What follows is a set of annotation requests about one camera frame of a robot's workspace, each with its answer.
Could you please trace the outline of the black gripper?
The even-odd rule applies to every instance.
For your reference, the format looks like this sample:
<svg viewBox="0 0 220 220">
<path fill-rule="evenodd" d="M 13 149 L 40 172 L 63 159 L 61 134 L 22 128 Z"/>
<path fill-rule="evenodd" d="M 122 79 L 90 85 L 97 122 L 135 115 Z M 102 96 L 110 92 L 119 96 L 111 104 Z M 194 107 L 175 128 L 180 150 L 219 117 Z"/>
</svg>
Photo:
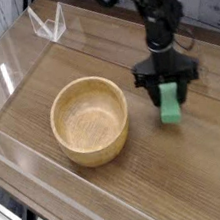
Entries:
<svg viewBox="0 0 220 220">
<path fill-rule="evenodd" d="M 199 78 L 198 60 L 174 48 L 163 53 L 151 52 L 148 58 L 132 68 L 136 87 L 148 87 L 147 92 L 156 107 L 161 106 L 159 84 L 178 82 L 178 101 L 184 104 L 188 83 Z"/>
</svg>

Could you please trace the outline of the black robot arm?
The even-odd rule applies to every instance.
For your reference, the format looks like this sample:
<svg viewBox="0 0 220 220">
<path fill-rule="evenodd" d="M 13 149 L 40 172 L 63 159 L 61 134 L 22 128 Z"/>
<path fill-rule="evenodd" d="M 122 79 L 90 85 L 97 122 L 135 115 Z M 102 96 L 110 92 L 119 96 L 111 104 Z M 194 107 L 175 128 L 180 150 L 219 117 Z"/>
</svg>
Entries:
<svg viewBox="0 0 220 220">
<path fill-rule="evenodd" d="M 95 0 L 111 8 L 118 0 Z M 179 0 L 131 0 L 144 20 L 149 57 L 132 68 L 135 85 L 144 87 L 155 106 L 162 103 L 160 86 L 174 83 L 176 100 L 183 104 L 187 86 L 199 77 L 196 58 L 178 52 L 174 47 L 175 32 L 183 16 Z"/>
</svg>

